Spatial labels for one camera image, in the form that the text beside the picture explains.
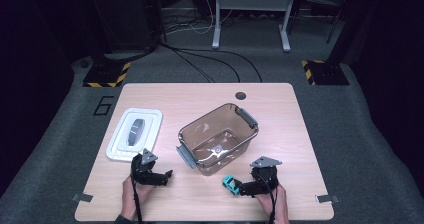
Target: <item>yellow and black marker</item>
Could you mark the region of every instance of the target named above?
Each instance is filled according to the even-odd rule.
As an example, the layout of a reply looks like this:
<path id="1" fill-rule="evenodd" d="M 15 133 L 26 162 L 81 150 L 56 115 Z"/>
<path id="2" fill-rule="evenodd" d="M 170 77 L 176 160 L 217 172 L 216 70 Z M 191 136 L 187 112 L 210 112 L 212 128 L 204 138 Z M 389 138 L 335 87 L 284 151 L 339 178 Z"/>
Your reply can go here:
<path id="1" fill-rule="evenodd" d="M 310 85 L 349 85 L 340 65 L 330 65 L 319 60 L 303 60 L 302 66 Z"/>
<path id="2" fill-rule="evenodd" d="M 131 63 L 115 65 L 109 73 L 102 74 L 90 70 L 84 79 L 84 87 L 119 87 L 127 75 Z"/>

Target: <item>black curtain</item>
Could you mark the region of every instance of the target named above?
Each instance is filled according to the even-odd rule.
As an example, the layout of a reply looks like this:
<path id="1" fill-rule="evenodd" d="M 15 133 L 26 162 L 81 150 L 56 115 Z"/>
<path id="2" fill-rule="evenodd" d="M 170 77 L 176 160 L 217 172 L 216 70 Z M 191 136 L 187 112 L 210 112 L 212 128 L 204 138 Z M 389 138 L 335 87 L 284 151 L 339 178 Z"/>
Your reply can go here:
<path id="1" fill-rule="evenodd" d="M 73 71 L 34 0 L 0 0 L 0 6 L 3 195 L 69 92 Z"/>
<path id="2" fill-rule="evenodd" d="M 352 0 L 346 25 L 328 59 L 339 64 L 350 50 L 358 49 L 353 40 L 361 40 L 359 55 L 348 58 L 353 60 L 351 67 L 373 122 L 409 168 L 422 196 L 423 6 L 424 0 Z"/>
<path id="3" fill-rule="evenodd" d="M 78 34 L 79 27 L 75 27 L 73 24 L 73 19 L 75 18 L 74 5 L 76 1 L 80 0 L 33 1 L 36 3 L 45 23 L 49 26 L 57 43 L 69 60 L 75 61 L 89 55 L 81 41 L 81 36 Z M 94 7 L 86 6 L 85 9 L 88 15 L 91 16 L 89 22 L 93 26 L 94 35 L 99 40 L 99 43 L 106 43 L 102 29 L 99 28 L 101 24 Z"/>

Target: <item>hand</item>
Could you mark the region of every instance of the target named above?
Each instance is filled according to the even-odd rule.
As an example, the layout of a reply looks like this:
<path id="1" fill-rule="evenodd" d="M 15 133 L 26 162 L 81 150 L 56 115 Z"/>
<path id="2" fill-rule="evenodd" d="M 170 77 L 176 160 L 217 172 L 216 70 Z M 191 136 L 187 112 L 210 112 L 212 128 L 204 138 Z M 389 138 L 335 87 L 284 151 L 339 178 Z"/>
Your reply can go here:
<path id="1" fill-rule="evenodd" d="M 278 184 L 277 188 L 272 190 L 272 194 L 274 195 L 274 200 L 277 198 L 277 202 L 275 203 L 275 224 L 289 224 L 289 215 L 287 209 L 287 197 L 286 190 L 281 184 Z M 262 206 L 265 214 L 269 217 L 272 212 L 272 200 L 270 194 L 259 194 L 255 196 L 258 199 L 259 203 Z"/>
<path id="2" fill-rule="evenodd" d="M 151 185 L 141 185 L 136 184 L 136 191 L 138 194 L 138 199 L 140 205 L 146 202 L 149 193 L 155 188 Z M 122 210 L 121 216 L 125 217 L 128 220 L 134 220 L 134 217 L 137 213 L 134 201 L 134 190 L 131 183 L 131 176 L 128 176 L 124 182 L 122 182 Z"/>

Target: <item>round hole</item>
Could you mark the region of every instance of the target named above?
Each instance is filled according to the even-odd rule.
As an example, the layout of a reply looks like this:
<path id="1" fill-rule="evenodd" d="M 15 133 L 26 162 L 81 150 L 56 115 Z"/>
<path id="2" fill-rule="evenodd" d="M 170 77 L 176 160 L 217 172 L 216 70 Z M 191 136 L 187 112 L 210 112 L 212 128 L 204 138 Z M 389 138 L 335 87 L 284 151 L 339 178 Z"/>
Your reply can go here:
<path id="1" fill-rule="evenodd" d="M 236 98 L 239 99 L 239 100 L 244 100 L 244 99 L 246 99 L 246 93 L 244 93 L 244 92 L 237 92 L 236 93 Z"/>

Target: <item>teal object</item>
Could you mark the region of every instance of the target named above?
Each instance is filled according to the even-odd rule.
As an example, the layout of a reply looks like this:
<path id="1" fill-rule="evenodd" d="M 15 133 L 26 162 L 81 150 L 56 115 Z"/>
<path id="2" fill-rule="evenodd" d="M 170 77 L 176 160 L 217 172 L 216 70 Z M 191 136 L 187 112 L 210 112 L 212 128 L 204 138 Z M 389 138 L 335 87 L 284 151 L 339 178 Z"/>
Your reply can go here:
<path id="1" fill-rule="evenodd" d="M 228 175 L 222 181 L 222 185 L 227 188 L 234 196 L 240 193 L 240 189 L 236 185 L 236 179 L 233 176 Z"/>

